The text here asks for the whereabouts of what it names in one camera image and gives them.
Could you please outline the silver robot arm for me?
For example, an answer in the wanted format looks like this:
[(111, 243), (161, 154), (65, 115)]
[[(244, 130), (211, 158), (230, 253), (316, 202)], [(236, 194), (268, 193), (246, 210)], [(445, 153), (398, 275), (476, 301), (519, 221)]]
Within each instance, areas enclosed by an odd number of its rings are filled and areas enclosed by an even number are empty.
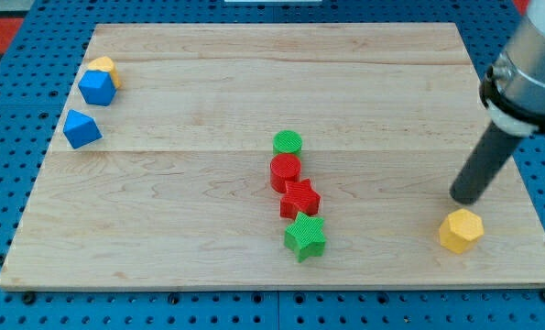
[(519, 138), (545, 134), (545, 0), (529, 3), (515, 33), (486, 70), (480, 98), (505, 133)]

